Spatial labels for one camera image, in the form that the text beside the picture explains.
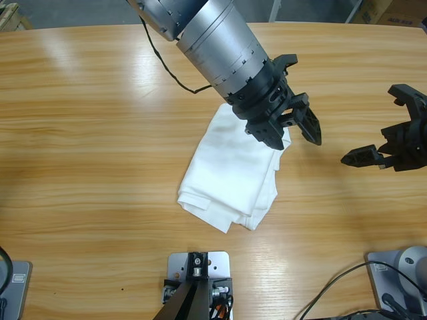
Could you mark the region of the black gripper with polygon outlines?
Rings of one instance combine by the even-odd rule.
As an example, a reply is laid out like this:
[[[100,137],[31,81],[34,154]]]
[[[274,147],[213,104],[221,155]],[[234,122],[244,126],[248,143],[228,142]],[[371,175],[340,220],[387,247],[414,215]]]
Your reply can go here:
[[[247,121],[246,133],[271,149],[284,150],[282,126],[297,125],[303,137],[320,146],[320,122],[308,105],[308,95],[296,95],[286,76],[297,61],[264,61],[260,72],[236,93],[228,93],[233,112]]]
[[[426,116],[383,128],[381,133],[387,142],[378,150],[375,145],[353,149],[342,157],[341,163],[351,167],[393,167],[396,172],[426,166]]]

